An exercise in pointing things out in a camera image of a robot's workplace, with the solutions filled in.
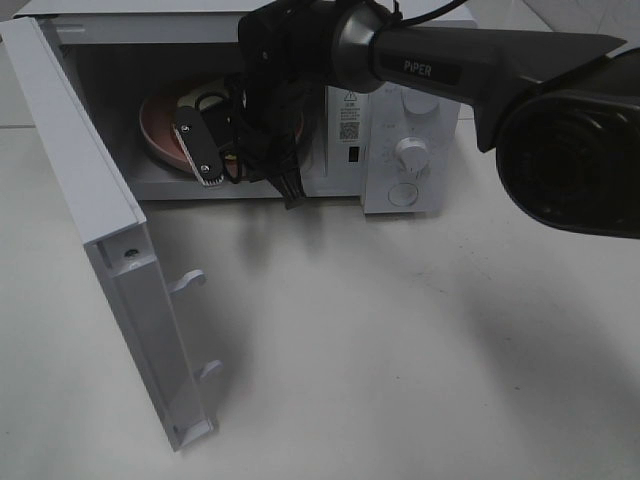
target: white knob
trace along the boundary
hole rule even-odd
[[[429,93],[405,87],[402,89],[402,104],[409,114],[428,115],[438,108],[440,99]]]
[[[429,165],[429,147],[421,138],[408,137],[396,145],[395,155],[408,173],[418,173]]]

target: metal bracket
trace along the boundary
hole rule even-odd
[[[169,290],[169,293],[173,295],[184,290],[193,282],[197,282],[200,286],[207,282],[207,277],[202,270],[191,270],[190,272],[185,273],[180,280],[167,283],[167,290]]]

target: black cable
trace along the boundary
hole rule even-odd
[[[424,15],[420,15],[414,18],[407,18],[406,20],[401,20],[396,22],[391,26],[391,28],[403,28],[403,27],[413,27],[415,25],[420,25],[424,22],[429,22],[431,20],[435,20],[447,13],[449,13],[454,8],[458,8],[460,5],[466,3],[467,0],[453,0],[446,5],[443,5],[440,8],[433,10],[432,12],[425,13]]]

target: robotic arm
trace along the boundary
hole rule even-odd
[[[412,23],[373,0],[277,0],[243,17],[236,121],[248,168],[295,205],[306,92],[389,81],[471,105],[479,149],[497,148],[506,191],[536,220],[640,238],[640,51],[611,59],[624,42],[603,35]]]

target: white surface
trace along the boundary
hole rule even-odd
[[[37,135],[1,130],[0,478],[639,478],[640,242],[530,220],[471,121],[450,167],[438,218],[145,206],[226,361],[221,432],[173,454]]]
[[[624,38],[622,50],[640,46],[638,0],[526,0],[555,30]]]
[[[33,119],[9,62],[4,44],[0,43],[0,128],[33,126]]]
[[[36,21],[4,22],[0,33],[83,242],[143,222],[144,215]]]

